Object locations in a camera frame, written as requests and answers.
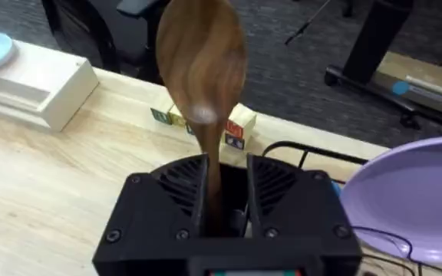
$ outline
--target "white box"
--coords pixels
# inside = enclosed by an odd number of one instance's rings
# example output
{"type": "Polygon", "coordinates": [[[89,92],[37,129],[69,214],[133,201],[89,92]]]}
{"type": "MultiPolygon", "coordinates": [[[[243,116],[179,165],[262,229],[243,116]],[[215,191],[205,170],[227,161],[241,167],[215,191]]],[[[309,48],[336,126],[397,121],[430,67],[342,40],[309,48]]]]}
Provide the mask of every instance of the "white box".
{"type": "Polygon", "coordinates": [[[60,131],[98,85],[84,57],[14,41],[0,67],[0,115],[60,131]]]}

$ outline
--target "wooden table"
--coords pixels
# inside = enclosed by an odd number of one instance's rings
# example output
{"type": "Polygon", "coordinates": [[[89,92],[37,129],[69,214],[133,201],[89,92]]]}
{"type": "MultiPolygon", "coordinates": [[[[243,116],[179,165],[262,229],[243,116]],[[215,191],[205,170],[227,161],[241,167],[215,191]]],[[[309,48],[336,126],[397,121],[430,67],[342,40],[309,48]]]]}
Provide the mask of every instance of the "wooden table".
{"type": "MultiPolygon", "coordinates": [[[[200,152],[193,136],[150,115],[164,87],[96,73],[101,84],[61,133],[0,118],[0,275],[96,275],[92,255],[126,177],[200,152]]],[[[387,150],[259,114],[247,151],[280,140],[365,159],[387,150]]],[[[246,153],[221,150],[223,162],[245,165],[246,153]]],[[[270,156],[297,164],[300,154],[270,156]]],[[[311,155],[305,164],[343,180],[358,168],[311,155]]]]}

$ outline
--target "wooden spoon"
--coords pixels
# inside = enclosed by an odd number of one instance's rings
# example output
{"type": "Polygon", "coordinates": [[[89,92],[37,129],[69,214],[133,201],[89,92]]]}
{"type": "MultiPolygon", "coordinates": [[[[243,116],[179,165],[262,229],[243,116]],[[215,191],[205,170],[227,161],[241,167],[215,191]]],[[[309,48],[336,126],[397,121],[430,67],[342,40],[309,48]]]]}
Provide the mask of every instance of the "wooden spoon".
{"type": "Polygon", "coordinates": [[[246,52],[227,0],[172,0],[157,35],[157,63],[170,96],[209,155],[208,228],[221,226],[219,142],[239,100],[246,52]]]}

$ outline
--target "caster wheel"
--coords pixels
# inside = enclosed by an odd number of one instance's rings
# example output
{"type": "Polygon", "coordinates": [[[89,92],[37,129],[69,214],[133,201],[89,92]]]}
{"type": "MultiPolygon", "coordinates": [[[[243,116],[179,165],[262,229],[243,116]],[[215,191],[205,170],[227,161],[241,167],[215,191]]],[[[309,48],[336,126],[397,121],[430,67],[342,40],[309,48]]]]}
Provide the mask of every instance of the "caster wheel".
{"type": "Polygon", "coordinates": [[[353,13],[352,10],[353,10],[352,6],[351,6],[351,5],[348,5],[347,7],[345,7],[345,8],[342,10],[342,16],[345,17],[345,18],[350,18],[350,17],[352,17],[352,13],[353,13]]]}
{"type": "Polygon", "coordinates": [[[400,123],[402,126],[413,129],[413,130],[420,130],[421,126],[419,123],[415,120],[414,115],[410,114],[403,114],[400,118],[400,123]]]}
{"type": "Polygon", "coordinates": [[[337,84],[338,79],[336,76],[334,76],[333,74],[330,73],[325,73],[325,78],[324,78],[324,82],[325,84],[327,84],[328,86],[334,86],[337,84]]]}

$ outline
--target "purple plate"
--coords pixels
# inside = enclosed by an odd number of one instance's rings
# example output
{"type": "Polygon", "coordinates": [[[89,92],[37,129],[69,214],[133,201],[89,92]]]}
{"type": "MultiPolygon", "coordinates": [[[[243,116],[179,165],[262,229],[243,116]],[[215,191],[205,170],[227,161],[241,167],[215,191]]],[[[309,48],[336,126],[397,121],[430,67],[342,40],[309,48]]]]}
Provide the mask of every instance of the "purple plate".
{"type": "MultiPolygon", "coordinates": [[[[399,146],[366,163],[341,200],[351,224],[400,235],[412,243],[414,260],[442,263],[442,137],[399,146]]],[[[387,235],[356,234],[397,257],[410,250],[387,235]]]]}

